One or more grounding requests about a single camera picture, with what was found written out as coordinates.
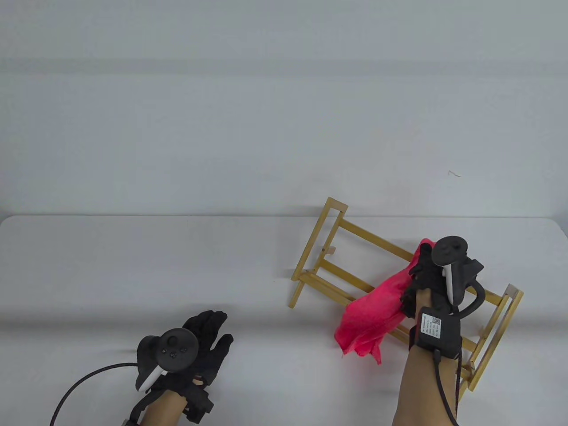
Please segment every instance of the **wooden frame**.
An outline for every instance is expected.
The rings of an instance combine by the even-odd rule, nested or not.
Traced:
[[[292,295],[289,304],[290,308],[294,308],[296,306],[298,298],[300,297],[300,294],[302,293],[305,284],[308,284],[310,287],[315,288],[320,293],[326,295],[330,299],[334,300],[335,302],[345,307],[349,303],[355,300],[355,297],[351,296],[348,292],[340,289],[339,287],[331,284],[327,280],[318,276],[318,270],[320,268],[326,270],[327,272],[330,272],[331,274],[341,278],[343,281],[351,284],[352,286],[360,290],[363,290],[366,293],[370,293],[371,291],[374,290],[373,286],[367,284],[362,279],[357,278],[355,275],[351,274],[350,272],[347,272],[346,270],[340,268],[337,265],[334,265],[333,263],[325,259],[326,255],[333,254],[333,252],[335,251],[335,247],[331,247],[331,243],[339,228],[343,228],[346,231],[349,231],[357,235],[358,237],[384,250],[387,250],[388,252],[402,259],[405,259],[408,262],[412,260],[413,256],[412,253],[345,220],[344,216],[345,212],[347,211],[347,208],[348,206],[346,204],[343,204],[331,197],[327,199],[323,207],[323,211],[321,212],[321,215],[318,218],[316,226],[312,231],[310,238],[308,239],[306,248],[304,248],[304,251],[300,257],[298,265],[296,266],[296,269],[294,270],[294,273],[291,277],[292,281],[298,281],[298,285],[296,287],[296,290],[294,291],[294,294]],[[337,218],[332,225],[331,231],[329,232],[329,235],[327,236],[325,243],[319,252],[319,255],[316,259],[313,269],[304,270],[306,261],[312,249],[314,248],[318,235],[321,232],[321,229],[323,228],[325,220],[328,217],[331,209],[339,211],[339,214],[337,215]],[[468,291],[472,294],[475,294],[475,291],[471,287],[468,288]],[[511,284],[507,286],[502,296],[499,296],[496,293],[492,293],[486,290],[485,302],[495,305],[496,308],[493,314],[491,315],[489,322],[481,332],[481,335],[477,342],[474,342],[473,340],[463,337],[462,346],[464,349],[469,351],[471,355],[463,363],[461,371],[462,381],[460,384],[460,399],[465,393],[466,389],[473,391],[477,386],[479,379],[481,379],[481,376],[483,375],[487,367],[487,364],[491,360],[491,357],[495,352],[495,349],[497,348],[499,342],[501,341],[503,334],[507,330],[507,327],[509,326],[511,319],[515,314],[515,310],[519,306],[519,303],[523,298],[523,295],[524,293],[522,291],[520,291]],[[505,314],[502,316],[505,307],[507,307],[507,309],[505,311]],[[497,325],[497,322],[501,316],[502,319],[499,325]],[[394,331],[391,332],[391,335],[396,337],[402,343],[408,345],[408,333],[409,333],[408,328],[399,325]],[[476,361],[481,355],[483,348],[486,346],[486,344],[487,347],[483,356],[481,357],[481,361],[476,365]]]

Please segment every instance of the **red cloth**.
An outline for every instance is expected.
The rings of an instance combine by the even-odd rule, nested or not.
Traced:
[[[423,243],[434,247],[434,243],[428,239],[420,242]],[[406,318],[400,310],[400,297],[412,281],[408,271],[418,262],[420,244],[406,268],[345,309],[341,324],[335,332],[335,340],[344,354],[352,351],[360,357],[371,354],[378,364],[381,363],[381,342],[387,333]]]

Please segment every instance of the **hand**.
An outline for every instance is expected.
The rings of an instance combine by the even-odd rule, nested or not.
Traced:
[[[193,316],[183,325],[187,328],[199,342],[199,350],[197,358],[183,373],[187,379],[203,382],[203,385],[210,385],[217,372],[221,368],[223,360],[229,353],[229,347],[233,343],[233,336],[223,335],[214,349],[211,346],[217,339],[217,334],[223,323],[227,320],[227,314],[221,311],[201,312],[197,316]]]
[[[408,274],[412,277],[412,283],[400,299],[402,311],[406,316],[414,318],[423,306],[436,305],[438,308],[445,308],[449,305],[446,279],[442,275],[442,267],[432,261],[430,244],[420,244],[418,262]]]
[[[233,336],[222,336],[215,347],[211,349],[217,339],[219,329],[227,320],[227,314],[221,311],[205,311],[191,317],[183,325],[199,342],[198,354],[187,369],[177,373],[167,373],[160,377],[152,386],[152,390],[172,390],[187,400],[184,414],[189,421],[199,423],[206,412],[210,412],[213,403],[208,398],[204,388],[210,385],[229,352],[233,343]]]

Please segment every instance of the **white tabletop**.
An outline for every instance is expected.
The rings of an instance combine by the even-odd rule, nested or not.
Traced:
[[[349,218],[414,251],[422,237],[456,234],[485,265],[481,283],[525,291],[510,329],[460,424],[566,420],[568,241],[546,219]],[[207,425],[390,425],[407,349],[382,345],[383,365],[341,356],[341,308],[289,280],[315,218],[14,216],[0,226],[0,414],[9,425],[48,424],[82,375],[135,361],[144,335],[202,310],[225,310],[235,343],[209,388]],[[373,283],[404,262],[338,233],[333,262]],[[479,327],[482,316],[470,329]],[[119,425],[139,395],[134,368],[82,384],[60,425]]]

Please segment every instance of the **white label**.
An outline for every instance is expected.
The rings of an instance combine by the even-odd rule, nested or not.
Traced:
[[[435,316],[422,314],[422,324],[420,331],[428,336],[440,338],[440,331],[442,330],[442,320]]]

